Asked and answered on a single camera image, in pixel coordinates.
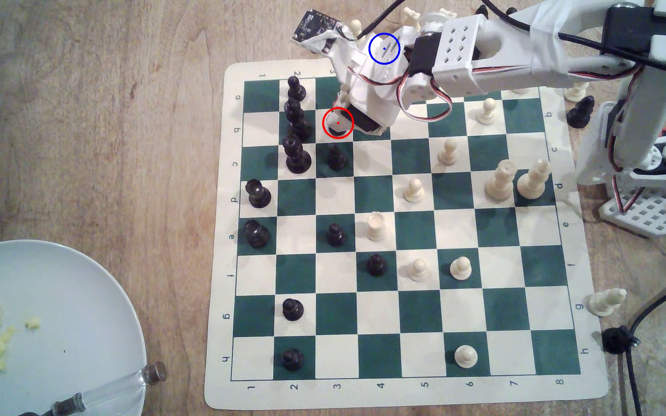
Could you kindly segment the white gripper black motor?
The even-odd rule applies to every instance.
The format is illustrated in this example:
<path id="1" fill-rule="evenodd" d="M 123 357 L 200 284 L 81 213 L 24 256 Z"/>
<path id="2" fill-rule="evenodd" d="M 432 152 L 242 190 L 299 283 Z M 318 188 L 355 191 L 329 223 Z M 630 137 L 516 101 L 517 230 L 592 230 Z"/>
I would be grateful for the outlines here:
<path id="1" fill-rule="evenodd" d="M 426 122 L 424 110 L 411 110 L 426 100 L 426 76 L 412 75 L 409 54 L 421 34 L 419 26 L 394 33 L 355 35 L 358 26 L 335 26 L 333 67 L 340 90 L 331 111 L 331 130 L 358 129 L 363 139 L 391 139 L 398 118 Z"/>

